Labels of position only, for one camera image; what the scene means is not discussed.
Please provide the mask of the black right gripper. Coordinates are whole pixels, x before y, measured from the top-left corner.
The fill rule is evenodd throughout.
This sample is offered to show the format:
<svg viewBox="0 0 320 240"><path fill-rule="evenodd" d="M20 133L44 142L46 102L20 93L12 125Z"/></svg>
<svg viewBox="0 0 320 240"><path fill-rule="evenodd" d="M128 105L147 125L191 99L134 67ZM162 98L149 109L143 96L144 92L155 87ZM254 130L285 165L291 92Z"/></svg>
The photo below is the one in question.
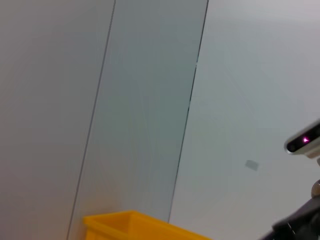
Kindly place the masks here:
<svg viewBox="0 0 320 240"><path fill-rule="evenodd" d="M272 226L263 240L318 240L320 238L320 198L307 201L292 215Z"/></svg>

